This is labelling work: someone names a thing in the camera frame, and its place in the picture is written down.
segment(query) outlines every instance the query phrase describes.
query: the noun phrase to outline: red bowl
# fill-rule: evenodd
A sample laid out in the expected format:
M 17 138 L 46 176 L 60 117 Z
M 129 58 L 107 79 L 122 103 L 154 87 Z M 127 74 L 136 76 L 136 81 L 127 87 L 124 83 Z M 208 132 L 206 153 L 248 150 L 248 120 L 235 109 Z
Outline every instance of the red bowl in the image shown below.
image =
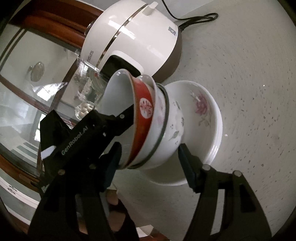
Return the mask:
M 132 79 L 134 92 L 134 124 L 136 129 L 134 132 L 131 153 L 125 167 L 135 159 L 144 144 L 151 125 L 154 110 L 152 97 L 146 84 L 132 75 L 130 75 L 130 77 Z

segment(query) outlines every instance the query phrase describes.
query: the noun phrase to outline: ceramic bowl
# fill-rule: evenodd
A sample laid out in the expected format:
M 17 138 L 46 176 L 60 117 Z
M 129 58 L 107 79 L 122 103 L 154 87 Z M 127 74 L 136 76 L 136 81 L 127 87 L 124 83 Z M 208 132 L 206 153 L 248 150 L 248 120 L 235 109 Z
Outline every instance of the ceramic bowl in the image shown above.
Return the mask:
M 154 109 L 152 97 L 145 83 L 132 77 L 127 70 L 120 69 L 110 78 L 98 111 L 105 115 L 118 116 L 131 105 L 134 105 L 134 124 L 121 136 L 115 137 L 105 150 L 108 152 L 116 141 L 121 143 L 122 156 L 119 168 L 124 168 L 141 149 L 151 125 Z
M 161 133 L 161 131 L 163 130 L 166 112 L 164 94 L 159 88 L 157 88 L 153 78 L 145 74 L 139 76 L 138 78 L 142 80 L 145 84 L 147 84 L 148 87 L 153 89 L 154 95 L 152 97 L 154 97 L 155 99 L 155 104 L 149 132 L 138 155 L 129 164 L 129 168 L 131 169 L 137 168 L 139 163 L 142 163 L 143 160 L 145 160 L 148 156 L 151 157 L 151 153 L 155 152 L 153 148 L 155 147 L 159 137 L 163 136 L 163 133 Z
M 184 133 L 184 117 L 180 105 L 162 85 L 157 85 L 165 96 L 167 118 L 163 126 L 164 131 L 159 136 L 152 154 L 133 167 L 138 170 L 156 168 L 165 163 L 177 150 Z
M 184 115 L 182 143 L 202 163 L 211 164 L 219 149 L 223 130 L 221 113 L 214 98 L 206 88 L 192 81 L 176 81 L 165 88 L 178 102 Z M 161 166 L 143 173 L 151 182 L 160 185 L 187 183 L 177 151 Z

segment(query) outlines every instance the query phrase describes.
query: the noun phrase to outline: bowl with floral pattern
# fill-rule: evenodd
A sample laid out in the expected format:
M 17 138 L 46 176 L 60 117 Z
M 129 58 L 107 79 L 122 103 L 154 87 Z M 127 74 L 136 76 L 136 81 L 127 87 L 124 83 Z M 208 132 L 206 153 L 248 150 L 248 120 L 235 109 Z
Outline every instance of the bowl with floral pattern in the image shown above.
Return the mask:
M 202 163 L 211 164 L 219 149 L 223 130 L 221 113 L 214 98 L 206 88 L 193 81 L 180 80 L 165 88 L 184 116 L 182 143 Z M 187 183 L 177 151 L 164 164 L 142 172 L 151 182 L 160 185 Z

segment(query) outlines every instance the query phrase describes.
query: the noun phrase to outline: pink flower pattern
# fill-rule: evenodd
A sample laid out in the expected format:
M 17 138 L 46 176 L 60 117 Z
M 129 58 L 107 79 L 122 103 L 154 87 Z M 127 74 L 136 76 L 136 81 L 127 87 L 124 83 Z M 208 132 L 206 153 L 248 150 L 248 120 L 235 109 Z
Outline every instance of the pink flower pattern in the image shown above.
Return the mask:
M 207 114 L 207 99 L 201 93 L 199 94 L 198 101 L 196 102 L 195 113 L 200 115 Z
M 162 126 L 165 117 L 162 116 L 163 109 L 164 109 L 164 105 L 163 105 L 163 103 L 161 102 L 161 98 L 160 98 L 160 97 L 158 97 L 158 103 L 159 103 L 159 107 L 160 107 L 161 111 L 158 112 L 157 122 L 158 122 L 158 125 L 159 125 L 159 126 Z

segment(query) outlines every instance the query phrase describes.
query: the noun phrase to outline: screw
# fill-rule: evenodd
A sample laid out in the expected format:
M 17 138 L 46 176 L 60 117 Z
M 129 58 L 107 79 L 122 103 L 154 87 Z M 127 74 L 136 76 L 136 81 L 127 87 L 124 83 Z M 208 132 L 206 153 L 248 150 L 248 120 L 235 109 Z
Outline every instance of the screw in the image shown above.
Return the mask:
M 96 165 L 92 163 L 92 164 L 89 165 L 89 168 L 92 169 L 92 170 L 95 170 L 96 169 Z
M 233 172 L 233 174 L 236 175 L 237 177 L 240 177 L 242 175 L 242 173 L 240 171 L 238 171 L 238 170 L 235 170 Z
M 208 165 L 208 164 L 203 164 L 202 165 L 202 168 L 205 170 L 205 171 L 209 171 L 211 169 L 211 167 Z
M 65 170 L 64 169 L 60 169 L 57 173 L 62 176 L 62 175 L 65 174 Z

